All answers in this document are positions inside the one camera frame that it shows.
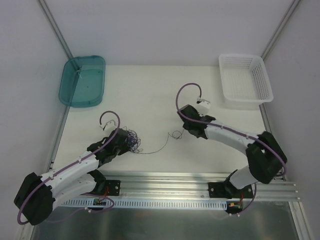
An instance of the white plastic basket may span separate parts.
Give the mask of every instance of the white plastic basket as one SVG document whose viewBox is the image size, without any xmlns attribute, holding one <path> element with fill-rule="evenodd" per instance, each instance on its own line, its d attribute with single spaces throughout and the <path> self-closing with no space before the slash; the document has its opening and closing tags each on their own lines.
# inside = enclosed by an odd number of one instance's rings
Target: white plastic basket
<svg viewBox="0 0 320 240">
<path fill-rule="evenodd" d="M 269 77 L 261 57 L 222 54 L 219 66 L 223 95 L 228 107 L 256 109 L 274 99 Z"/>
</svg>

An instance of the vertical metal pole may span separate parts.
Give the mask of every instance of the vertical metal pole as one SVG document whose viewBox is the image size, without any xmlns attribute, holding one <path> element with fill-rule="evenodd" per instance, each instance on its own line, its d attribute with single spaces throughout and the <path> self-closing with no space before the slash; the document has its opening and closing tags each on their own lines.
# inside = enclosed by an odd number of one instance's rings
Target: vertical metal pole
<svg viewBox="0 0 320 240">
<path fill-rule="evenodd" d="M 301 202 L 289 202 L 296 233 L 300 240 L 314 240 L 310 225 Z"/>
<path fill-rule="evenodd" d="M 285 12 L 283 18 L 281 19 L 279 25 L 275 29 L 272 37 L 270 38 L 268 44 L 266 45 L 261 57 L 263 61 L 267 59 L 269 54 L 272 52 L 277 40 L 279 39 L 281 33 L 283 32 L 284 28 L 287 26 L 289 20 L 293 16 L 294 12 L 297 10 L 297 7 L 303 0 L 293 0 L 287 11 Z M 267 112 L 267 107 L 266 104 L 263 103 L 260 105 L 260 112 L 262 115 L 262 120 L 265 129 L 272 133 L 272 125 L 270 124 L 269 118 L 268 118 L 268 112 Z"/>
<path fill-rule="evenodd" d="M 69 60 L 73 59 L 74 56 L 72 55 L 70 48 L 68 47 L 68 44 L 67 44 L 64 36 L 62 35 L 62 33 L 56 23 L 56 20 L 48 7 L 46 0 L 38 0 L 38 2 L 40 4 L 40 7 L 43 10 L 44 15 L 46 16 L 47 20 L 49 21 L 49 24 L 52 27 L 53 32 L 55 33 L 57 39 L 59 40 L 66 57 Z"/>
</svg>

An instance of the teal plastic tray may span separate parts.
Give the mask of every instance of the teal plastic tray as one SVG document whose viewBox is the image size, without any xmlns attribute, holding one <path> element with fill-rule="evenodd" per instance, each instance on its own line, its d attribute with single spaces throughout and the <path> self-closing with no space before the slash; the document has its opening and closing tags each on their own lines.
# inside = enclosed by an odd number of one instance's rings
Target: teal plastic tray
<svg viewBox="0 0 320 240">
<path fill-rule="evenodd" d="M 63 68 L 59 100 L 74 108 L 101 103 L 105 90 L 106 62 L 101 56 L 74 57 Z"/>
</svg>

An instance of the white enclosure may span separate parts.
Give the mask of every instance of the white enclosure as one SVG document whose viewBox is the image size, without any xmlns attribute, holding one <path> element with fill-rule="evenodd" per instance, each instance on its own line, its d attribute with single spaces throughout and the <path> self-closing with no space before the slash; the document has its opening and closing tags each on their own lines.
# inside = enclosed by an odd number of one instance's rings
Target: white enclosure
<svg viewBox="0 0 320 240">
<path fill-rule="evenodd" d="M 44 3 L 54 20 L 47 19 Z M 211 101 L 209 115 L 244 131 L 260 133 L 265 127 L 273 131 L 288 157 L 287 180 L 297 182 L 314 237 L 319 239 L 320 210 L 314 207 L 320 185 L 316 152 L 319 11 L 317 0 L 4 2 L 0 7 L 0 190 L 5 217 L 0 239 L 30 236 L 28 225 L 18 228 L 18 209 L 13 203 L 24 177 L 70 163 L 89 144 L 101 140 L 104 132 L 98 119 L 102 112 L 119 113 L 121 127 L 137 131 L 145 152 L 161 148 L 168 132 L 182 130 L 174 101 L 178 89 L 189 82 L 202 86 L 203 97 Z M 100 105 L 69 110 L 59 102 L 61 74 L 68 60 L 65 53 L 105 59 Z M 219 55 L 265 58 L 266 53 L 273 101 L 262 111 L 230 109 L 223 102 Z M 181 106 L 193 104 L 197 96 L 196 88 L 186 89 Z M 229 174 L 246 164 L 240 152 L 184 132 L 182 139 L 169 137 L 157 154 L 123 155 L 102 171 L 197 176 Z M 296 227 L 301 219 L 303 210 L 300 218 L 293 219 Z"/>
</svg>

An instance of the tangled wire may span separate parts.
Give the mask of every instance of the tangled wire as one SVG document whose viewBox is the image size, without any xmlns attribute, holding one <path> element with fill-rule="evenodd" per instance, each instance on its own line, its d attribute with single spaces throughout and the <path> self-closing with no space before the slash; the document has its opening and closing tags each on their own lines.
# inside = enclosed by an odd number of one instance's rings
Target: tangled wire
<svg viewBox="0 0 320 240">
<path fill-rule="evenodd" d="M 155 153 L 161 151 L 167 145 L 169 137 L 171 137 L 175 140 L 178 140 L 178 139 L 182 138 L 183 133 L 184 133 L 184 130 L 182 130 L 182 131 L 175 130 L 172 134 L 170 134 L 168 132 L 168 137 L 167 137 L 166 142 L 163 145 L 163 147 L 161 147 L 157 151 L 143 152 L 143 149 L 139 148 L 141 145 L 141 139 L 138 137 L 138 134 L 131 129 L 127 129 L 126 126 L 124 128 L 125 128 L 126 132 L 128 133 L 127 143 L 130 146 L 130 152 L 134 153 L 134 154 L 155 154 Z"/>
</svg>

